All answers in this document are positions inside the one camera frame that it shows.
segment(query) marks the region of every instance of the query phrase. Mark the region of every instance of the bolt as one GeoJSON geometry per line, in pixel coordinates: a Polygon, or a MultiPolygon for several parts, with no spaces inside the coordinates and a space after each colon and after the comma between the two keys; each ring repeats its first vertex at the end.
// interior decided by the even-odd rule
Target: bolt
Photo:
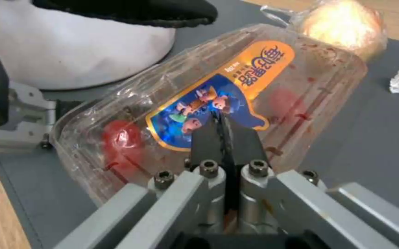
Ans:
{"type": "Polygon", "coordinates": [[[204,160],[199,165],[199,173],[205,178],[215,178],[218,176],[218,168],[214,160],[204,160]]]}
{"type": "Polygon", "coordinates": [[[43,149],[49,149],[52,148],[52,145],[49,142],[49,134],[45,133],[43,135],[43,139],[41,140],[41,142],[39,142],[39,145],[41,146],[41,148],[43,149]]]}
{"type": "Polygon", "coordinates": [[[192,163],[190,161],[190,158],[188,158],[188,157],[184,158],[184,168],[190,171],[191,166],[192,166],[192,163]]]}
{"type": "Polygon", "coordinates": [[[304,170],[301,174],[314,186],[318,185],[319,175],[314,170],[304,170]]]}
{"type": "Polygon", "coordinates": [[[174,175],[170,170],[162,170],[156,173],[153,178],[155,187],[159,190],[165,190],[171,186],[174,181],[174,175]]]}
{"type": "Polygon", "coordinates": [[[269,165],[263,160],[252,160],[248,164],[248,171],[254,177],[266,177],[269,172],[269,165]]]}

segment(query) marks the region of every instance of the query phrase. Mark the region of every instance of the red candy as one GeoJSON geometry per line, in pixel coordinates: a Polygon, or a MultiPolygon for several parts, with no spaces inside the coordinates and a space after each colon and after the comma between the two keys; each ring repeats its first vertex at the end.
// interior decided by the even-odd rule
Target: red candy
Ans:
{"type": "Polygon", "coordinates": [[[273,115],[282,122],[291,122],[294,117],[305,115],[306,107],[297,94],[285,87],[277,87],[270,96],[273,115]]]}
{"type": "Polygon", "coordinates": [[[105,170],[114,170],[116,175],[125,179],[131,177],[140,167],[143,157],[144,144],[139,127],[125,120],[114,120],[104,127],[102,140],[105,170]]]}

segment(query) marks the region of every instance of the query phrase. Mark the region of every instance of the gray table surface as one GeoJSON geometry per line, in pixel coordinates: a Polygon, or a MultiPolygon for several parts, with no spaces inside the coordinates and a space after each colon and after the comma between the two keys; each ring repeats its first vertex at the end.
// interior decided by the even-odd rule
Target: gray table surface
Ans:
{"type": "MultiPolygon", "coordinates": [[[[210,0],[213,25],[179,29],[168,57],[248,24],[269,23],[259,6],[210,0]]],[[[358,182],[399,207],[399,94],[388,91],[399,68],[399,41],[369,66],[369,73],[339,114],[317,138],[301,168],[314,169],[327,185],[358,182]]],[[[111,85],[47,92],[47,98],[90,100],[111,85]]],[[[0,154],[0,179],[32,248],[52,248],[96,207],[68,176],[54,151],[0,154]]]]}

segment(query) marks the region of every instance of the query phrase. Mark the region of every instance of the black glove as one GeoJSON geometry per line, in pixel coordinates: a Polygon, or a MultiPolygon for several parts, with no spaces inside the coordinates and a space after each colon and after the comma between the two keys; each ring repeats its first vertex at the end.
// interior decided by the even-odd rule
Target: black glove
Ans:
{"type": "Polygon", "coordinates": [[[196,27],[217,17],[217,10],[206,0],[33,0],[33,5],[155,27],[196,27]]]}

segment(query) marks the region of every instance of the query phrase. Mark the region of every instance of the printed label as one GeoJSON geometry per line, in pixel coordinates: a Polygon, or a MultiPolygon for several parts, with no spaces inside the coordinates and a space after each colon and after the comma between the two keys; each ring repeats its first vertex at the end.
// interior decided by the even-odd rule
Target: printed label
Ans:
{"type": "Polygon", "coordinates": [[[150,132],[164,148],[190,151],[191,133],[211,112],[225,112],[242,126],[269,127],[252,100],[293,60],[293,49],[279,41],[258,41],[146,116],[150,132]]]}

